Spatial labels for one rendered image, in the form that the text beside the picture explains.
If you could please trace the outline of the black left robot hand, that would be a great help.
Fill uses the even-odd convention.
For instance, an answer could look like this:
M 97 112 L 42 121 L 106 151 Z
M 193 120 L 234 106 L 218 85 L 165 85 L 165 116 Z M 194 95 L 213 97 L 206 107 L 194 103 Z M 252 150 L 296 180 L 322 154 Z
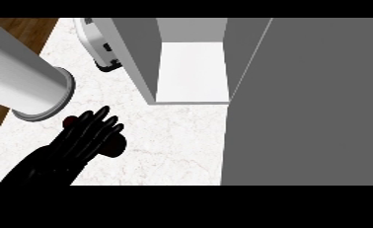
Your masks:
M 87 163 L 100 155 L 107 138 L 120 133 L 123 124 L 118 116 L 106 118 L 109 107 L 94 113 L 67 116 L 63 130 L 53 142 L 39 147 L 14 166 L 0 182 L 1 187 L 66 187 Z

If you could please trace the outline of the dark red wine bottle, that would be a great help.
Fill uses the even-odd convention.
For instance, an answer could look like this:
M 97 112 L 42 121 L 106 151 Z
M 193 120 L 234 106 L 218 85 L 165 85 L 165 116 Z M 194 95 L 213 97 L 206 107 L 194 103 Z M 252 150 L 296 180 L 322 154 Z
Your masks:
M 123 153 L 125 147 L 126 139 L 120 133 L 116 133 L 107 138 L 98 149 L 98 154 L 109 158 L 116 158 Z

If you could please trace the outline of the pale grey open cabinet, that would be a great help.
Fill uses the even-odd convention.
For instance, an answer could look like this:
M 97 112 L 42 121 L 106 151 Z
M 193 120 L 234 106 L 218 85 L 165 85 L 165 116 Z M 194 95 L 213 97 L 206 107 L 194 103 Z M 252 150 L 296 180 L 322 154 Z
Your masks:
M 269 18 L 95 18 L 150 105 L 227 105 Z

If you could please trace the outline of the pale grey cylinder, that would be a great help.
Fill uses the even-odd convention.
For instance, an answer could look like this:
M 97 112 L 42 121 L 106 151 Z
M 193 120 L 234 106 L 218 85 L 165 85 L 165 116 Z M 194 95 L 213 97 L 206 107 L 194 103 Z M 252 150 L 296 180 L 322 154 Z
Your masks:
M 60 112 L 73 89 L 70 73 L 53 67 L 0 28 L 0 105 L 20 120 L 41 121 Z

